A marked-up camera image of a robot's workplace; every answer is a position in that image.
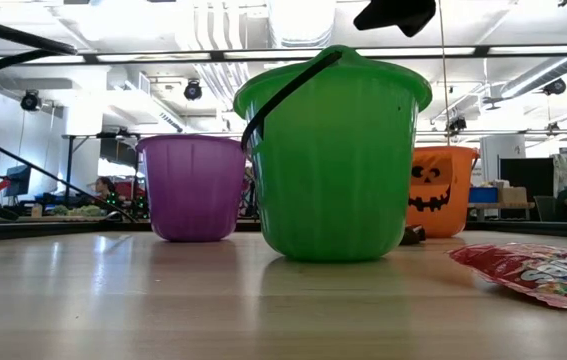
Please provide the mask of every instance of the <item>security camera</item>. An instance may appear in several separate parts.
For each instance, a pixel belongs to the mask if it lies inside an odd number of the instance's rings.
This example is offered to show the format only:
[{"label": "security camera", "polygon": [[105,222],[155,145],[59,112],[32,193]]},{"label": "security camera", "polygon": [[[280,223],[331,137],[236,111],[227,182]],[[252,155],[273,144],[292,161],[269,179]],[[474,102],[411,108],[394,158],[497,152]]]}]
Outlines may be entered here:
[{"label": "security camera", "polygon": [[183,95],[185,96],[186,99],[190,101],[200,99],[201,96],[203,95],[203,91],[201,90],[201,85],[199,85],[199,80],[198,79],[188,80]]},{"label": "security camera", "polygon": [[451,136],[456,136],[465,129],[467,129],[467,122],[465,115],[462,114],[450,119],[450,123],[445,126],[445,131],[449,131]]},{"label": "security camera", "polygon": [[550,95],[561,95],[565,92],[567,88],[567,84],[563,79],[557,79],[552,81],[551,83],[545,85],[541,91],[543,94],[550,96]]},{"label": "security camera", "polygon": [[25,96],[21,99],[21,109],[25,111],[39,111],[43,102],[39,98],[38,90],[26,90]]}]

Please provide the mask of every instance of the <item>red candy wrapper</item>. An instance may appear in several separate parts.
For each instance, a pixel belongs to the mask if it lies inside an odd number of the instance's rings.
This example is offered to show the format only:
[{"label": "red candy wrapper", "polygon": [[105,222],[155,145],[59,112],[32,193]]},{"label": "red candy wrapper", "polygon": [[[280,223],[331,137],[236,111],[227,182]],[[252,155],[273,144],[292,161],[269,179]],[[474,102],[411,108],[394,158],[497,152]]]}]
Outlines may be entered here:
[{"label": "red candy wrapper", "polygon": [[532,244],[470,245],[449,255],[487,281],[567,309],[567,249]]}]

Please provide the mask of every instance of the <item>table surface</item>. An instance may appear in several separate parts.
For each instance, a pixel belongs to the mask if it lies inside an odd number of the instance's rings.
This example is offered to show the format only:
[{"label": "table surface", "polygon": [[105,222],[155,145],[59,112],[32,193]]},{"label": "table surface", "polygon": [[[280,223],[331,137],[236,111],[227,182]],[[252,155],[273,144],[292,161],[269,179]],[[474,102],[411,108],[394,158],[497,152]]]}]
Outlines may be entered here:
[{"label": "table surface", "polygon": [[464,232],[376,262],[287,261],[260,234],[0,241],[0,359],[567,359],[567,310],[451,261]]},{"label": "table surface", "polygon": [[534,203],[469,203],[467,205],[471,209],[534,209]]}]

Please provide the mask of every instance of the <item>monitor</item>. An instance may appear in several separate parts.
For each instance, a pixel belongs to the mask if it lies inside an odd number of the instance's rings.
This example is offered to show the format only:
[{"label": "monitor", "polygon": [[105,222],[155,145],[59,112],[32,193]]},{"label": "monitor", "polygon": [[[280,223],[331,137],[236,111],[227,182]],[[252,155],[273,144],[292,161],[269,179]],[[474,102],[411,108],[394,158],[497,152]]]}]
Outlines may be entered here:
[{"label": "monitor", "polygon": [[30,174],[32,168],[27,165],[7,169],[10,186],[5,190],[5,196],[26,195],[30,191]]}]

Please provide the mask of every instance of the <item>pole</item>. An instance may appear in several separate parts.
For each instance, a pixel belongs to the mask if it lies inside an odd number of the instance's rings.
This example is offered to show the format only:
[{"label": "pole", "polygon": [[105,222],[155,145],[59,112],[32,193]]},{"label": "pole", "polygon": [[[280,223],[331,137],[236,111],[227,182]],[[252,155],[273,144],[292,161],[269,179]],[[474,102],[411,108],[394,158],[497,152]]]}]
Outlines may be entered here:
[{"label": "pole", "polygon": [[[65,172],[65,181],[69,184],[72,180],[72,160],[74,158],[74,139],[76,137],[74,135],[70,135],[68,138],[68,147],[67,147],[67,171]],[[65,187],[65,199],[64,199],[65,206],[68,207],[70,205],[70,187]]]}]

